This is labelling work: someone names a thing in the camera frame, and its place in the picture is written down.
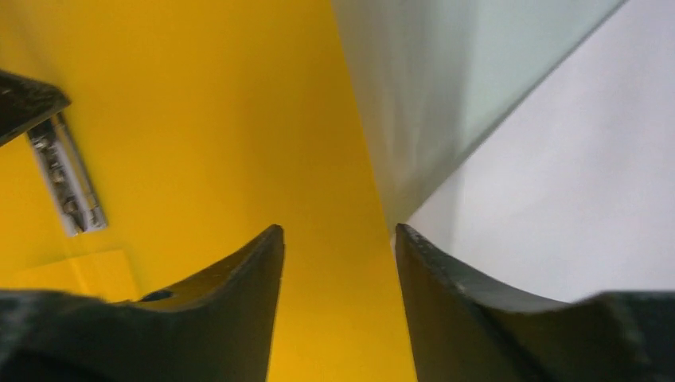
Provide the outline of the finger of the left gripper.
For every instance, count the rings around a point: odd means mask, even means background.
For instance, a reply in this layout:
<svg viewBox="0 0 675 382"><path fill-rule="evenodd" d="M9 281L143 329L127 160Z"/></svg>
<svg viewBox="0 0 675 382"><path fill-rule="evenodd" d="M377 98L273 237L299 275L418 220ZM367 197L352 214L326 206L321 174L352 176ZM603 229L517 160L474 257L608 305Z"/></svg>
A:
<svg viewBox="0 0 675 382"><path fill-rule="evenodd" d="M57 86L1 70L1 145L71 104Z"/></svg>

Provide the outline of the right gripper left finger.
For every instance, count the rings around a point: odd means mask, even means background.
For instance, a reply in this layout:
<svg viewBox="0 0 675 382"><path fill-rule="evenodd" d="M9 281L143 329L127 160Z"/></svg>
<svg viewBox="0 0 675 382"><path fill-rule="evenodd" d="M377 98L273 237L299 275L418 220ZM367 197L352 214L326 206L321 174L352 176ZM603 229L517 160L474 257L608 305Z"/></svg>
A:
<svg viewBox="0 0 675 382"><path fill-rule="evenodd" d="M1 293L4 381L264 381L283 229L138 301Z"/></svg>

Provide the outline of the metal folder clip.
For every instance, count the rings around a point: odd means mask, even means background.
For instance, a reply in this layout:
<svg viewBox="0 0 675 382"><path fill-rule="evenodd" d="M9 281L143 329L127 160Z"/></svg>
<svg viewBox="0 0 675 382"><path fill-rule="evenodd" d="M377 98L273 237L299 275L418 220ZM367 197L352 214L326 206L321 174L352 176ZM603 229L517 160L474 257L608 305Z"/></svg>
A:
<svg viewBox="0 0 675 382"><path fill-rule="evenodd" d="M41 176L68 236L96 232L108 221L62 112L27 131Z"/></svg>

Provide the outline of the orange plastic folder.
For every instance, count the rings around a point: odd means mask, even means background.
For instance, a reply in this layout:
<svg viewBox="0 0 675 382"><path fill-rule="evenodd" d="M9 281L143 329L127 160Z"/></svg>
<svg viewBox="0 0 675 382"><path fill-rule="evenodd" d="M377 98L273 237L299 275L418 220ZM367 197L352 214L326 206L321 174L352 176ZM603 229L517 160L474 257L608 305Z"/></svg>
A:
<svg viewBox="0 0 675 382"><path fill-rule="evenodd" d="M62 88L108 220L69 237L1 148L1 274L123 251L142 293L271 224L272 381L413 381L396 265L327 1L4 1L1 66Z"/></svg>

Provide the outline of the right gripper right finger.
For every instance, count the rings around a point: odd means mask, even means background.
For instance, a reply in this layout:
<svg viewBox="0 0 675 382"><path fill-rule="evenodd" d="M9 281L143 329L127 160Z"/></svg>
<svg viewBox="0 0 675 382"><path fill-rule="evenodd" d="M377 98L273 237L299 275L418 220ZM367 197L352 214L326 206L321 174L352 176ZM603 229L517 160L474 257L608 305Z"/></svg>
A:
<svg viewBox="0 0 675 382"><path fill-rule="evenodd" d="M420 381L671 381L674 294L559 302L498 281L406 224L396 265Z"/></svg>

